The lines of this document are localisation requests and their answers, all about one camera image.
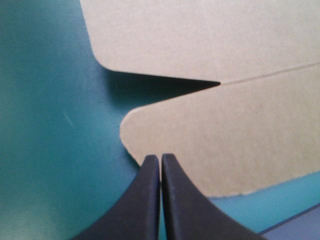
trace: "teal background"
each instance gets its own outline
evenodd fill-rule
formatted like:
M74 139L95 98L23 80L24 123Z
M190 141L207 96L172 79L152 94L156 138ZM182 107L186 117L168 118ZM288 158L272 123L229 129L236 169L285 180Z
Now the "teal background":
M64 240L88 227L139 169L119 139L126 113L212 86L104 69L78 0L2 0L0 239ZM259 232L319 203L319 193L315 173L212 201Z

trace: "cardboard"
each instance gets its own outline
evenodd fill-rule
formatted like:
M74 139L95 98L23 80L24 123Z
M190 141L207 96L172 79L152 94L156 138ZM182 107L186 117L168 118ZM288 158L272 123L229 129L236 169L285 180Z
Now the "cardboard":
M131 111L120 136L138 163L174 153L216 197L320 169L319 0L80 2L104 67L221 83Z
M319 0L80 2L111 70L227 83L320 62Z
M320 170L320 65L136 108L128 152L174 153L207 196L247 194Z

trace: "blue surface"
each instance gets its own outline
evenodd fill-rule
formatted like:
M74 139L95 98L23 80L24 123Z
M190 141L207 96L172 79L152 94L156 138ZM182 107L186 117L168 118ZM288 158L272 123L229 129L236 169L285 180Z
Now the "blue surface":
M78 0L0 4L0 239L68 239L138 166L119 139L131 109L205 82L116 73L92 54ZM320 202L320 174L213 201L259 232ZM161 221L160 239L165 239Z

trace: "corrugated cardboard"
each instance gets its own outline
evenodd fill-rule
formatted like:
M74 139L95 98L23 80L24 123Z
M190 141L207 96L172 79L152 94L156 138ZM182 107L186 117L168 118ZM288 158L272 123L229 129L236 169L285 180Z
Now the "corrugated cardboard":
M131 111L138 163L175 153L217 197L320 170L319 0L80 1L104 67L221 82Z
M319 0L80 2L111 70L226 83L320 62Z
M320 66L224 84L132 110L129 153L174 153L207 196L246 194L320 170Z

